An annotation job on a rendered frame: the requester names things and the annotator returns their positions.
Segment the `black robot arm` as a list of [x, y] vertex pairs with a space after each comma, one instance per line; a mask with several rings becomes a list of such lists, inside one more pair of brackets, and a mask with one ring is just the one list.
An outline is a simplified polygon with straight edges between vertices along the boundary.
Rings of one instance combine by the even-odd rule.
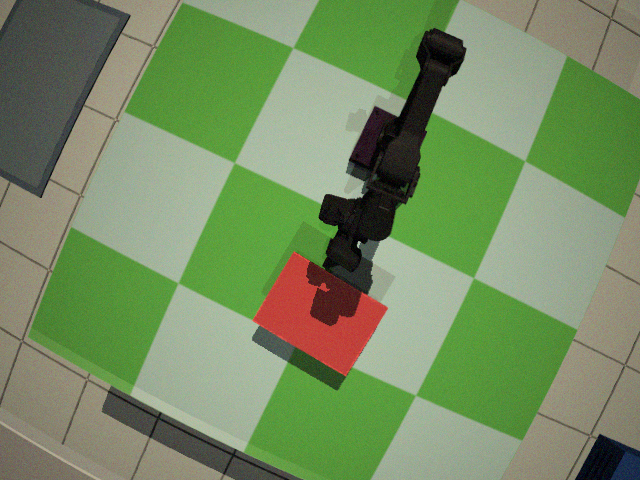
[[[399, 117], [385, 123], [376, 141], [379, 154], [362, 197], [359, 220], [361, 234], [372, 241], [388, 238], [393, 229], [395, 206], [412, 198], [420, 177], [420, 141], [428, 125], [442, 86], [460, 69], [467, 48], [463, 40], [434, 28], [425, 31], [418, 47], [419, 75]], [[377, 148], [378, 147], [378, 148]], [[375, 171], [378, 171], [374, 180]], [[406, 195], [400, 190], [409, 183]], [[347, 232], [356, 217], [354, 202], [326, 194], [319, 219], [325, 224], [341, 225]]]

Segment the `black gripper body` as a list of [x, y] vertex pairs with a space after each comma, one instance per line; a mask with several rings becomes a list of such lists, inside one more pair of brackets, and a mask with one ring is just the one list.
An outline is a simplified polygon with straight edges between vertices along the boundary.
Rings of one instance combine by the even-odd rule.
[[354, 272], [360, 264], [362, 253], [361, 249], [357, 247], [358, 241], [364, 245], [368, 241], [359, 230], [359, 220], [363, 211], [363, 205], [361, 203], [361, 197], [355, 204], [355, 214], [349, 230], [342, 232], [341, 236], [334, 237], [329, 243], [326, 255], [337, 264], [348, 270]]

